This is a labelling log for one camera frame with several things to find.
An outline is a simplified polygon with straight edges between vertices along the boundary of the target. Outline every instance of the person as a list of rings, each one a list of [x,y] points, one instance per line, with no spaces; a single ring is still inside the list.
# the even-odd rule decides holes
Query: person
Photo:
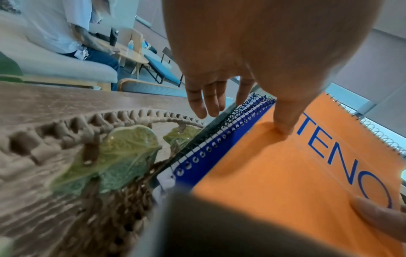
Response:
[[[366,38],[383,0],[162,4],[167,38],[196,115],[217,116],[224,110],[226,82],[241,76],[236,103],[242,104],[257,82],[277,97],[275,126],[290,134],[305,108]],[[354,199],[353,206],[370,224],[406,242],[405,213],[362,198]]]
[[[25,1],[21,13],[29,24],[26,36],[49,51],[106,64],[118,72],[113,48],[101,45],[89,33],[89,23],[98,14],[94,6],[100,5],[92,0]],[[117,83],[112,83],[111,90],[117,91]]]

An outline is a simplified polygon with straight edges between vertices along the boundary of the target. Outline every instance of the orange notebook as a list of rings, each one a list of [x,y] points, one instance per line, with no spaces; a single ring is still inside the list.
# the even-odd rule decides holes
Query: orange notebook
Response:
[[[403,256],[402,245],[365,223],[353,196],[400,208],[402,157],[328,95],[279,134],[273,109],[194,187],[206,200],[277,223],[361,256]]]

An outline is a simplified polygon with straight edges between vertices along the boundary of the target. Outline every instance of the sofa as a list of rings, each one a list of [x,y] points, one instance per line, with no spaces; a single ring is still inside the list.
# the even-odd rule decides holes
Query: sofa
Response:
[[[0,11],[0,51],[20,66],[25,82],[76,85],[110,90],[117,72],[104,64],[80,61],[39,47],[24,35],[29,29],[20,16]]]

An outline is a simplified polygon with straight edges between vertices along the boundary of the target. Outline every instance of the blue chair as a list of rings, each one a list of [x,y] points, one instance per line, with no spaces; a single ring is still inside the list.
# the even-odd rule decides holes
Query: blue chair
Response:
[[[164,60],[165,55],[167,55],[170,59],[173,60],[171,50],[169,48],[165,47],[162,52],[163,52],[163,55],[162,55],[162,59],[160,62],[148,55],[144,56],[149,61],[149,63],[148,63],[149,66],[156,72],[156,76],[154,77],[154,75],[149,71],[149,69],[146,69],[146,70],[149,72],[149,74],[151,74],[152,77],[154,77],[155,81],[158,82],[159,84],[162,84],[164,81],[167,81],[167,82],[170,82],[170,83],[180,87],[181,83],[182,83],[183,74],[181,76],[181,79],[178,79],[170,70],[168,70],[162,64],[162,61]]]

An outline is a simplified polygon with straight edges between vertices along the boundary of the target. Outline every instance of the white shirt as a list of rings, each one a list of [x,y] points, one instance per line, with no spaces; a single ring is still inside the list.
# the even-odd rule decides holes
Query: white shirt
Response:
[[[28,23],[26,36],[36,45],[55,53],[73,53],[82,48],[72,25],[89,30],[91,0],[27,0],[21,14]]]

